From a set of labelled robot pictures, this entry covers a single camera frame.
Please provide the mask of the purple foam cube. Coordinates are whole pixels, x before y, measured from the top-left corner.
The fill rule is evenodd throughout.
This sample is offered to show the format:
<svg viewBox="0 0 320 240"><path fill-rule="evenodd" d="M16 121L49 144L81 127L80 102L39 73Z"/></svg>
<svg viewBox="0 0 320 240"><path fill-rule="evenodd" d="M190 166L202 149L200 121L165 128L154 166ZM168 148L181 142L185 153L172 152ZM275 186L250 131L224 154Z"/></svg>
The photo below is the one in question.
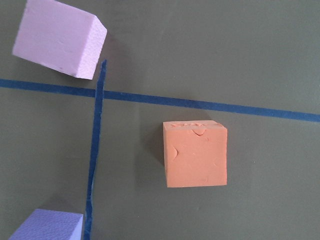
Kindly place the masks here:
<svg viewBox="0 0 320 240"><path fill-rule="evenodd" d="M83 214L36 209L10 236L11 240L80 240Z"/></svg>

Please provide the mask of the orange foam cube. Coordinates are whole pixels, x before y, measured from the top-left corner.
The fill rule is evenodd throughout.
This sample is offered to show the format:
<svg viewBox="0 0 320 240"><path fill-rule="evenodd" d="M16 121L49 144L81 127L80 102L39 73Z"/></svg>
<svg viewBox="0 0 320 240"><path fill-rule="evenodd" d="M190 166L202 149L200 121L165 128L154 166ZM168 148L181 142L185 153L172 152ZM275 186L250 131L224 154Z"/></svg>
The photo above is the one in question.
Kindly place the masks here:
<svg viewBox="0 0 320 240"><path fill-rule="evenodd" d="M213 120L164 122L167 187L225 186L227 141L227 128Z"/></svg>

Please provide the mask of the pink foam cube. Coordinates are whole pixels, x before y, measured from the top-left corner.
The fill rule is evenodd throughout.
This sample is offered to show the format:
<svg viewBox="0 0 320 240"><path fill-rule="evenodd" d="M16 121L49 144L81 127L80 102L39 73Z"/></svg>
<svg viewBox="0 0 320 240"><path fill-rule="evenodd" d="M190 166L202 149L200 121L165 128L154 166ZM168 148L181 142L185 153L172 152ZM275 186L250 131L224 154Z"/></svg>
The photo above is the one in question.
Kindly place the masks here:
<svg viewBox="0 0 320 240"><path fill-rule="evenodd" d="M28 0L12 54L92 80L107 32L92 13L56 0Z"/></svg>

